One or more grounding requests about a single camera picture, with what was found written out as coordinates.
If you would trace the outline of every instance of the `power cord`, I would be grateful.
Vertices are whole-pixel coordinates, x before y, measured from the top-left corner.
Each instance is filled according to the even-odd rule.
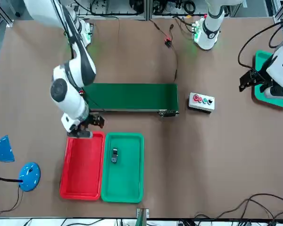
[[[193,9],[189,10],[188,7],[187,7],[188,5],[191,5]],[[188,14],[191,14],[191,15],[194,14],[195,10],[196,10],[195,3],[192,0],[185,1],[184,4],[183,4],[183,8]]]
[[[176,70],[175,70],[175,73],[174,73],[174,81],[173,81],[173,82],[175,82],[175,80],[177,78],[177,71],[178,71],[178,54],[177,54],[177,52],[176,52],[176,50],[175,50],[175,48],[174,48],[174,46],[172,44],[173,35],[172,35],[171,30],[174,28],[174,24],[171,24],[170,27],[169,27],[169,34],[170,34],[170,37],[171,37],[171,38],[169,38],[153,20],[150,20],[150,21],[154,24],[154,26],[156,27],[157,30],[159,30],[161,33],[164,34],[164,36],[165,36],[165,39],[164,39],[165,45],[168,48],[171,48],[173,50],[174,54],[175,54],[175,57],[176,57]]]
[[[33,219],[30,218],[23,226],[27,226],[29,222],[31,222]]]
[[[67,218],[65,218],[65,220],[63,221],[63,223],[61,224],[61,226],[67,221]]]
[[[275,26],[277,26],[277,25],[279,25],[279,24],[283,24],[283,21],[280,21],[280,22],[278,22],[278,23],[275,23],[275,24],[273,24],[273,25],[270,25],[270,26],[268,26],[267,28],[265,28],[265,29],[263,29],[263,30],[257,32],[256,34],[254,34],[254,35],[242,46],[242,48],[241,48],[241,50],[240,50],[240,52],[239,52],[239,54],[238,54],[238,64],[240,64],[240,66],[242,66],[242,67],[246,67],[246,68],[249,68],[249,69],[253,70],[253,71],[256,72],[264,81],[265,81],[265,78],[263,78],[262,75],[261,75],[255,68],[253,68],[252,66],[249,66],[249,65],[246,65],[246,64],[241,63],[241,61],[240,61],[240,55],[241,55],[242,51],[244,50],[244,48],[245,48],[245,47],[249,44],[249,42],[252,41],[255,37],[257,37],[257,36],[260,35],[261,33],[265,32],[265,31],[269,30],[270,28],[273,28],[273,27],[275,27]]]
[[[94,225],[100,221],[102,221],[104,219],[100,219],[100,220],[97,220],[97,221],[94,221],[93,223],[90,223],[90,224],[83,224],[83,223],[72,223],[72,224],[69,224],[69,225],[66,225],[66,226],[72,226],[72,225],[84,225],[84,226],[90,226],[90,225]]]
[[[11,211],[13,211],[13,210],[15,210],[16,208],[18,208],[19,207],[19,205],[20,205],[20,203],[21,203],[21,201],[22,201],[22,197],[23,197],[23,191],[22,191],[22,195],[21,195],[21,199],[20,199],[20,201],[19,201],[19,197],[20,197],[20,186],[18,186],[18,191],[17,191],[17,201],[16,201],[16,204],[12,207],[12,208],[10,208],[9,210],[1,210],[0,211],[0,214],[2,214],[2,213],[5,213],[5,212],[11,212]]]
[[[282,24],[280,27],[278,27],[278,29],[277,29],[277,30],[273,33],[273,35],[270,37],[269,42],[268,42],[268,46],[269,46],[270,48],[277,48],[277,47],[278,47],[278,45],[272,46],[272,40],[273,40],[274,36],[278,33],[278,31],[281,30],[282,28],[283,28],[283,24]]]
[[[268,212],[268,213],[272,216],[271,221],[269,222],[268,226],[274,226],[274,225],[275,225],[275,220],[276,220],[276,218],[277,218],[278,216],[280,216],[280,215],[283,215],[283,211],[280,212],[280,213],[278,213],[278,214],[276,214],[276,215],[273,215],[273,214],[271,213],[271,211],[269,211],[265,206],[263,206],[261,203],[259,203],[259,202],[257,202],[257,201],[255,201],[255,200],[252,199],[252,198],[254,198],[254,197],[256,197],[256,196],[271,196],[271,197],[274,197],[274,198],[277,198],[277,199],[280,199],[280,200],[283,201],[283,198],[282,198],[282,197],[277,196],[277,195],[274,195],[274,194],[258,193],[258,194],[252,195],[252,196],[249,197],[248,199],[243,200],[236,208],[234,208],[234,209],[232,209],[232,210],[227,210],[227,211],[221,213],[220,215],[218,215],[218,216],[215,217],[215,218],[210,218],[209,216],[207,216],[207,215],[205,215],[205,214],[197,214],[197,215],[195,215],[194,218],[204,217],[204,219],[199,220],[199,222],[198,222],[198,224],[197,224],[197,225],[199,226],[200,223],[201,223],[202,221],[204,221],[205,219],[209,219],[210,221],[214,221],[214,220],[220,219],[224,214],[234,212],[234,211],[238,210],[244,203],[246,203],[245,208],[244,208],[244,211],[243,211],[243,213],[242,213],[242,216],[241,216],[241,218],[240,218],[240,220],[239,220],[239,224],[238,224],[238,226],[245,226],[245,225],[246,225],[245,222],[241,222],[241,220],[242,220],[242,218],[243,218],[244,215],[245,215],[245,212],[246,212],[248,203],[249,203],[249,202],[254,202],[254,203],[258,204],[260,207],[262,207],[266,212]]]

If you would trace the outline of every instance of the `metal frame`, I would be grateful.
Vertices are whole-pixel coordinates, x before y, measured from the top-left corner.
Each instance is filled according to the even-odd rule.
[[[3,20],[7,23],[7,27],[12,27],[14,20],[11,19],[7,13],[2,9],[2,7],[0,6],[0,15],[2,16]]]
[[[273,0],[272,3],[275,9],[274,22],[277,23],[283,19],[283,4],[281,5],[280,0]]]

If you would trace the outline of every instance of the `green tray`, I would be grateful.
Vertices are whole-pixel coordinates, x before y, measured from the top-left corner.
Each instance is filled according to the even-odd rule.
[[[177,85],[174,83],[93,83],[84,87],[84,91],[91,110],[178,115]]]
[[[118,149],[117,162],[111,161]],[[108,133],[101,198],[106,202],[138,203],[143,197],[144,138],[139,133]]]
[[[263,63],[271,56],[271,53],[262,51],[262,50],[258,50],[256,52],[256,59],[255,59],[255,69],[257,71],[260,71],[260,69],[262,68]],[[283,107],[283,99],[270,99],[270,98],[266,98],[264,96],[264,93],[260,92],[260,86],[261,85],[256,85],[254,87],[254,94],[255,97],[260,100],[260,101],[264,101],[267,103],[270,103],[272,105],[276,105],[276,106],[280,106]]]

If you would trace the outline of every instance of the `robotic arm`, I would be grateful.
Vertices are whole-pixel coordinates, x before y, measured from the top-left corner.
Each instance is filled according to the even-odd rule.
[[[251,69],[240,78],[239,90],[242,92],[258,84],[262,84],[260,91],[267,98],[283,99],[283,42],[265,61],[260,71]]]
[[[104,120],[90,112],[82,96],[81,88],[93,83],[96,75],[95,65],[86,50],[86,46],[91,42],[90,24],[79,19],[72,9],[67,9],[57,0],[24,2],[34,20],[65,30],[72,59],[54,68],[50,95],[64,112],[61,121],[69,135],[92,137],[92,133],[87,129],[88,125],[103,127]]]
[[[208,15],[192,24],[193,40],[203,50],[213,48],[217,42],[220,25],[225,17],[223,6],[232,6],[243,0],[205,0],[208,5]]]

